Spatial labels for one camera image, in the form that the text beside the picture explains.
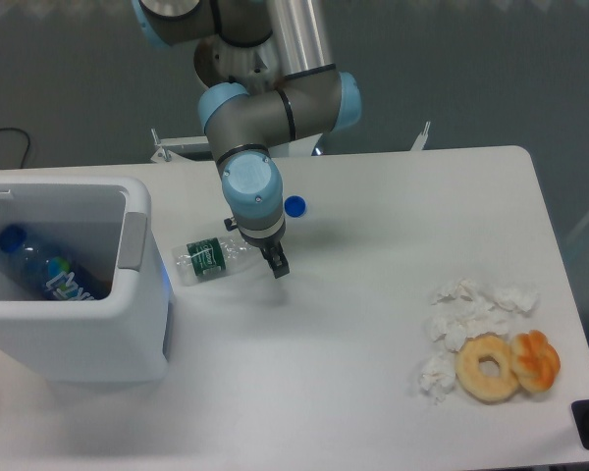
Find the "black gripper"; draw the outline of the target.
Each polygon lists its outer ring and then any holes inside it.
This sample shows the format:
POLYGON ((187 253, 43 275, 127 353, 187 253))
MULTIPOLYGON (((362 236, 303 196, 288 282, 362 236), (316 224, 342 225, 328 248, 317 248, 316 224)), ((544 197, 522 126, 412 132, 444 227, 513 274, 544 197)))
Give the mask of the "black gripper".
POLYGON ((268 236, 247 234, 240 230, 242 238, 251 246, 260 248, 264 260, 268 263, 275 279, 282 278, 290 272, 290 265, 285 255, 281 239, 285 233, 284 229, 268 236))

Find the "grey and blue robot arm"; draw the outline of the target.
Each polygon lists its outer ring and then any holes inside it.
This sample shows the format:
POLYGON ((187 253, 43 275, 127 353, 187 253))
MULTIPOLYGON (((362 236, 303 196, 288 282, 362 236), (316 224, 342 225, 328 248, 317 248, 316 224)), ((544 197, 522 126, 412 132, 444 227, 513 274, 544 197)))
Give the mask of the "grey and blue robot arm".
POLYGON ((197 40, 194 69, 205 91, 197 112, 232 216, 274 276, 283 182, 271 148, 350 127, 361 116, 354 77, 332 58, 318 1, 135 1, 143 34, 163 47, 197 40))

